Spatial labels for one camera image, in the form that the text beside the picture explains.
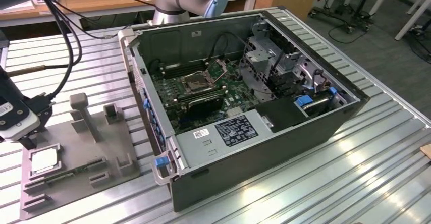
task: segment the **slotted metal table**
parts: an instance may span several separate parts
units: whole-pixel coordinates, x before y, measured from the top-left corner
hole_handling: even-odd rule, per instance
[[[430,120],[287,10],[268,11],[371,97],[357,116],[316,148],[175,213],[168,188],[155,183],[151,171],[153,154],[119,43],[116,39],[97,40],[80,35],[84,57],[55,99],[48,124],[71,120],[71,94],[87,93],[91,113],[115,102],[124,109],[141,176],[24,223],[431,221],[430,159],[419,151],[431,142]],[[116,30],[93,33],[105,35]],[[67,62],[61,37],[13,41],[3,53],[4,62],[7,71]],[[24,94],[33,96],[55,89],[63,73],[64,69],[43,71],[17,76],[13,81]],[[1,143],[0,223],[20,222],[20,164],[20,145]]]

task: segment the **wooden desk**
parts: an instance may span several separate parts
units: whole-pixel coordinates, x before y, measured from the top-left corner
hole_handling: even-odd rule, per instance
[[[71,10],[80,12],[84,16],[103,16],[121,13],[153,10],[152,6],[144,5],[133,0],[59,0],[60,3]],[[256,0],[245,0],[244,10],[251,10],[255,7]],[[80,17],[68,14],[73,22],[80,25]],[[0,27],[25,25],[53,21],[47,6],[35,5],[35,9],[0,14]]]

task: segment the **blue tab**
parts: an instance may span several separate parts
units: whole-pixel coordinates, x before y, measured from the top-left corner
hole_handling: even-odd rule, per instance
[[[156,168],[161,168],[167,165],[169,165],[169,159],[168,157],[159,157],[155,160]]]
[[[144,108],[144,109],[149,109],[149,107],[151,107],[151,105],[149,105],[149,100],[148,100],[148,99],[145,99],[145,100],[143,101],[143,108]]]
[[[336,94],[336,88],[331,87],[329,92],[331,92],[331,94]]]
[[[296,104],[303,107],[305,104],[309,104],[312,102],[312,98],[309,95],[303,95],[296,99]]]

